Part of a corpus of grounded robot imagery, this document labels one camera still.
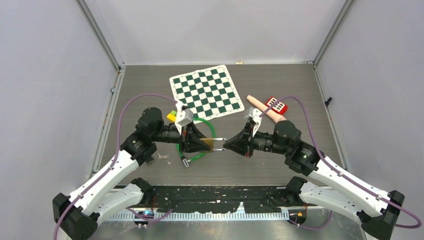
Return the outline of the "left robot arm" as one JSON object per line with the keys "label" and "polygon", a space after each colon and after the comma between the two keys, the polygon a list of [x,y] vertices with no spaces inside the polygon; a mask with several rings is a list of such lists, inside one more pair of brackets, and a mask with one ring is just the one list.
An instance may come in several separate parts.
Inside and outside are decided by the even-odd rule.
{"label": "left robot arm", "polygon": [[53,198],[55,239],[62,230],[72,240],[87,240],[100,224],[123,209],[137,204],[148,207],[153,202],[154,190],[140,177],[119,192],[109,192],[124,177],[153,160],[157,142],[179,144],[186,153],[211,149],[203,140],[205,135],[193,123],[193,112],[186,105],[176,107],[176,120],[169,125],[164,124],[159,108],[145,109],[135,131],[118,145],[109,163],[73,192],[58,193]]}

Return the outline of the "brass padlock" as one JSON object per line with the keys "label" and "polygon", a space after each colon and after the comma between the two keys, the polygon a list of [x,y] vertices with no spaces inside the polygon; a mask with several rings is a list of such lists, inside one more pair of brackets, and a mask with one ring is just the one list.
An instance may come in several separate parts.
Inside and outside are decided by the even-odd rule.
{"label": "brass padlock", "polygon": [[201,153],[213,153],[213,152],[221,152],[221,151],[225,151],[226,148],[224,147],[214,147],[214,143],[215,142],[226,142],[228,139],[224,138],[224,137],[208,137],[208,138],[201,138],[201,141],[203,141],[205,143],[205,145],[207,146],[206,149],[201,150]]}

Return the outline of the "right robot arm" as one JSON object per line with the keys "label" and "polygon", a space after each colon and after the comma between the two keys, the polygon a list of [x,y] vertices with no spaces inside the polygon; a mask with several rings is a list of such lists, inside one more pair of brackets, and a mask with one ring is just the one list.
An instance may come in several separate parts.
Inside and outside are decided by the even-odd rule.
{"label": "right robot arm", "polygon": [[248,121],[240,133],[225,141],[223,147],[248,158],[255,150],[284,155],[284,163],[291,170],[335,191],[325,197],[324,193],[307,191],[304,183],[301,187],[293,186],[286,190],[288,203],[299,205],[315,199],[314,205],[345,213],[378,240],[392,237],[400,215],[395,206],[401,206],[405,199],[402,193],[378,189],[347,172],[315,146],[304,142],[302,132],[291,121],[276,123],[273,133],[254,132],[254,126],[253,121]]}

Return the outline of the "black cable lock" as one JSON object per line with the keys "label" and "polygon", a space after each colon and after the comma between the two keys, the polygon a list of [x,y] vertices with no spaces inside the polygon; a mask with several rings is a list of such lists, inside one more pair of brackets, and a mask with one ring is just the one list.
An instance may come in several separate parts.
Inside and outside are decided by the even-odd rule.
{"label": "black cable lock", "polygon": [[155,160],[153,158],[149,159],[146,163],[147,165],[151,165],[155,162]]}

